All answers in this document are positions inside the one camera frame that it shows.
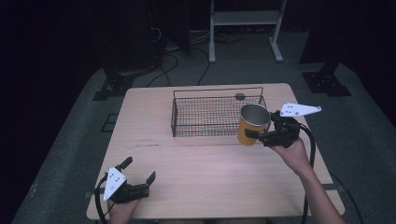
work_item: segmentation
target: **hand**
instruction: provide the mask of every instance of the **hand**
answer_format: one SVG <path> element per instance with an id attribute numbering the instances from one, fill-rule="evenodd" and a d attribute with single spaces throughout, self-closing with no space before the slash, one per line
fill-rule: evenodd
<path id="1" fill-rule="evenodd" d="M 282 160 L 295 174 L 300 175 L 306 169 L 312 169 L 308 157 L 306 156 L 304 141 L 300 137 L 288 148 L 282 146 L 270 148 L 279 154 Z"/>
<path id="2" fill-rule="evenodd" d="M 107 209 L 109 210 L 111 224 L 130 223 L 134 210 L 139 203 L 140 199 L 128 203 L 114 203 L 108 200 Z"/>

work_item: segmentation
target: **orange mug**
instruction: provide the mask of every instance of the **orange mug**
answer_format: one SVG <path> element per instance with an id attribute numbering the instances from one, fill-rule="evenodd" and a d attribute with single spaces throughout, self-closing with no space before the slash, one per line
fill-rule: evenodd
<path id="1" fill-rule="evenodd" d="M 247 137 L 245 129 L 262 133 L 267 131 L 271 123 L 271 114 L 263 105 L 248 104 L 241 108 L 237 138 L 244 146 L 251 146 L 257 139 Z"/>

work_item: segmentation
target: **cup rim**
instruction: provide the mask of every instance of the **cup rim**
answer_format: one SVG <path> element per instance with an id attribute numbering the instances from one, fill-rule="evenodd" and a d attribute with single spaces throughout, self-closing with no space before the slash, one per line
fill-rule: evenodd
<path id="1" fill-rule="evenodd" d="M 247 121 L 247 119 L 244 118 L 242 109 L 243 109 L 244 107 L 246 107 L 246 106 L 252 106 L 252 105 L 257 105 L 257 106 L 263 108 L 263 109 L 266 111 L 265 114 L 268 115 L 268 119 L 267 119 L 264 123 L 260 123 L 260 124 L 252 123 L 251 121 Z M 268 109 L 267 109 L 264 105 L 259 105 L 259 104 L 246 104 L 246 105 L 243 105 L 243 106 L 241 107 L 240 116 L 241 116 L 241 118 L 242 118 L 247 124 L 252 125 L 252 126 L 255 126 L 255 127 L 260 127 L 260 126 L 266 125 L 266 124 L 268 124 L 268 123 L 271 122 L 271 113 L 268 111 Z"/>

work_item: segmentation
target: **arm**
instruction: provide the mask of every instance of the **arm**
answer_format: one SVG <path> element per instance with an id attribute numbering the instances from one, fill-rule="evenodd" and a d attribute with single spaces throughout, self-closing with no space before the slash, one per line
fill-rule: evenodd
<path id="1" fill-rule="evenodd" d="M 288 148 L 277 146 L 271 149 L 300 177 L 315 223 L 345 223 L 311 168 L 303 140 L 299 138 Z"/>
<path id="2" fill-rule="evenodd" d="M 129 203 L 114 203 L 111 200 L 107 201 L 107 209 L 110 214 L 111 224 L 128 224 L 131 222 L 134 210 L 139 204 L 140 200 L 134 200 Z"/>

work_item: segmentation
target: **table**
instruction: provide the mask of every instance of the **table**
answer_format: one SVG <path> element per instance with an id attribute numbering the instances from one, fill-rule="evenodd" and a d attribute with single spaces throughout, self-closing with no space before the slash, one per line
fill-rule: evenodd
<path id="1" fill-rule="evenodd" d="M 210 4 L 210 38 L 209 38 L 209 61 L 216 61 L 215 51 L 215 26 L 216 25 L 264 25 L 274 24 L 274 35 L 269 37 L 271 49 L 278 63 L 283 63 L 283 57 L 277 46 L 277 37 L 282 24 L 287 0 L 282 0 L 279 10 L 267 11 L 215 11 L 215 0 Z"/>
<path id="2" fill-rule="evenodd" d="M 236 135 L 172 135 L 174 91 L 247 87 L 262 87 L 265 103 L 272 112 L 280 110 L 285 102 L 297 104 L 290 86 L 284 83 L 128 90 L 98 181 L 109 166 L 132 156 L 133 163 L 123 170 L 128 183 L 145 183 L 153 171 L 157 173 L 150 196 L 141 201 L 134 218 L 301 216 L 304 188 L 300 179 L 270 148 L 260 142 L 251 147 L 242 146 Z M 304 117 L 296 119 L 306 125 Z M 308 137 L 304 132 L 301 137 L 309 153 Z M 322 184 L 332 183 L 319 150 L 315 171 Z M 338 192 L 333 189 L 327 193 L 343 214 L 345 208 Z M 87 216 L 99 219 L 93 196 Z"/>

